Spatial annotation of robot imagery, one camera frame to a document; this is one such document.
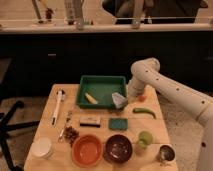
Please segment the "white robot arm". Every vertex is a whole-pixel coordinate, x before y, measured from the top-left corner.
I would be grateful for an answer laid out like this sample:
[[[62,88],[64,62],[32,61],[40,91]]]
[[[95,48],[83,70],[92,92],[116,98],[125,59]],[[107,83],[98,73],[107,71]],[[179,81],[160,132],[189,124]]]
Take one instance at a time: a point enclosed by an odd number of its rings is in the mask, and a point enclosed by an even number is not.
[[[160,63],[156,58],[134,62],[127,97],[133,100],[150,85],[190,113],[204,127],[196,171],[213,171],[213,97],[165,77],[159,70]]]

